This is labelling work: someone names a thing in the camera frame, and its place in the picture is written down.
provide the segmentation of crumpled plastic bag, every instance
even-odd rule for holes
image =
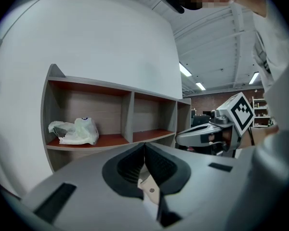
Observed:
[[[77,118],[75,123],[53,121],[48,131],[55,133],[60,144],[86,144],[95,145],[98,140],[98,131],[91,118]]]

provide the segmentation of ceiling light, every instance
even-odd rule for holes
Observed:
[[[201,83],[196,83],[196,85],[199,86],[201,90],[206,90]]]
[[[254,73],[253,77],[252,77],[251,80],[250,80],[250,85],[251,85],[252,83],[254,83],[255,79],[256,79],[257,76],[258,76],[258,74],[259,74],[259,72]]]
[[[192,76],[192,74],[182,66],[181,63],[179,63],[179,66],[180,66],[180,71],[186,76],[186,77],[190,77]]]

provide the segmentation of ceiling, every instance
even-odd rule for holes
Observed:
[[[192,74],[182,76],[183,96],[261,88],[251,52],[252,12],[238,4],[175,13],[161,0],[136,0],[164,17],[173,30],[179,61]],[[195,83],[201,82],[206,91]]]

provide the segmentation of white wall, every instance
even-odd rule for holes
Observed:
[[[22,4],[2,22],[0,37]],[[130,0],[40,0],[0,47],[0,165],[23,196],[51,175],[42,145],[40,105],[50,64],[87,77],[181,98],[171,26]],[[2,184],[13,192],[8,184]]]

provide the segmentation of brick wall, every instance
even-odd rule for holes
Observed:
[[[197,114],[202,114],[203,111],[215,110],[230,97],[239,92],[240,91],[233,91],[191,97],[192,109],[195,108],[197,110]],[[247,100],[249,100],[250,102],[252,102],[252,97],[254,97],[255,99],[263,98],[264,93],[263,89],[258,89],[257,92],[255,92],[255,90],[244,90],[242,92],[246,96]]]

